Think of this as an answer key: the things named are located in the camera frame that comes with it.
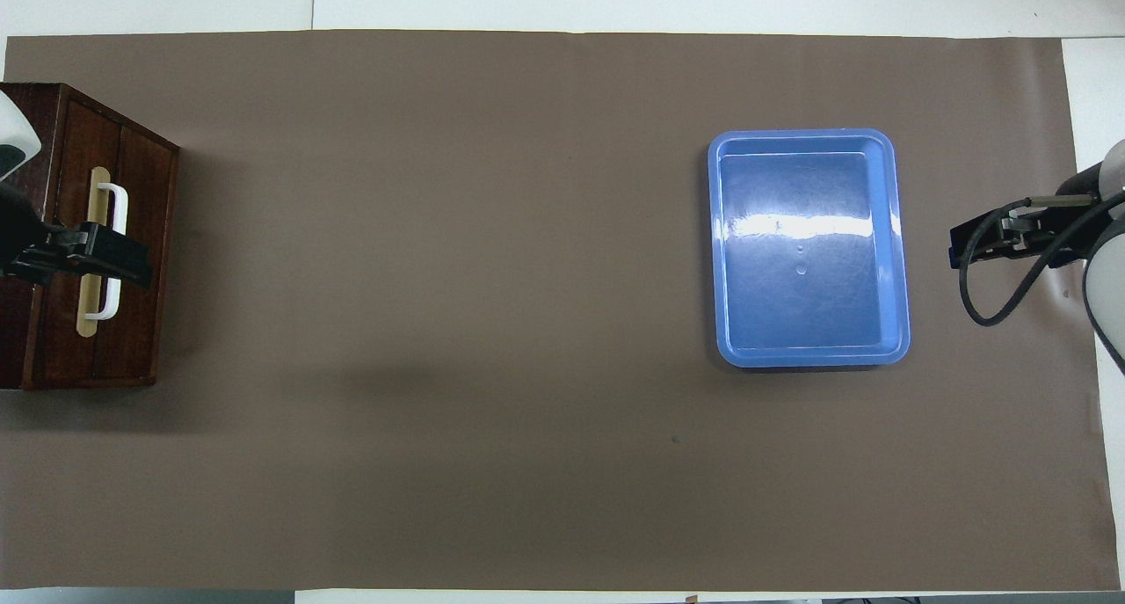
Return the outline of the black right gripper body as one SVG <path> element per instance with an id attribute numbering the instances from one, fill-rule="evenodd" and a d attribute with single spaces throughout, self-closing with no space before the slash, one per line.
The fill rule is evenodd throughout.
<path id="1" fill-rule="evenodd" d="M 1061 238 L 1066 229 L 1091 211 L 1094 211 L 1092 205 L 1007 211 L 1005 218 L 1000 220 L 1004 244 L 1000 247 L 1000 255 L 1012 259 L 1042 255 L 1048 244 Z M 1100 234 L 1101 216 L 1095 215 L 1092 219 L 1086 220 L 1080 229 L 1076 229 L 1064 241 L 1052 259 L 1078 260 L 1088 258 Z"/>

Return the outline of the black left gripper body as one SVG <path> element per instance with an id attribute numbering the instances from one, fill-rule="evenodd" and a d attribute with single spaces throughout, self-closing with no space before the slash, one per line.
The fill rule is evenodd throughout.
<path id="1" fill-rule="evenodd" d="M 54 227 L 40 220 L 32 200 L 12 184 L 1 184 L 1 263 L 3 276 L 16 277 L 25 282 L 40 282 L 43 272 L 37 270 L 15 270 L 17 255 L 25 247 L 44 244 Z"/>

